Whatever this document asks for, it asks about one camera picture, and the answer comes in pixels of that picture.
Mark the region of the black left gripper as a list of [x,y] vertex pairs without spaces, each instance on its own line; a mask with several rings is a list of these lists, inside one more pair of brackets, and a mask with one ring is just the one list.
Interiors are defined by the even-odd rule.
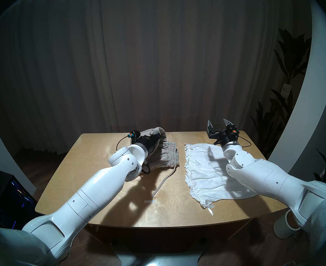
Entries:
[[141,135],[137,138],[137,143],[142,144],[146,150],[147,150],[147,158],[149,158],[156,148],[159,145],[160,142],[160,134],[153,134],[153,135]]

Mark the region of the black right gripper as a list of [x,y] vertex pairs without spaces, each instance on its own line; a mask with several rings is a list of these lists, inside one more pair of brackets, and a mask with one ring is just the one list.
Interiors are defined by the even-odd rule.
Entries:
[[213,145],[224,146],[229,142],[237,142],[239,137],[239,130],[229,120],[223,119],[224,124],[226,125],[225,130],[214,129],[210,120],[207,123],[207,134],[209,139],[215,139]]

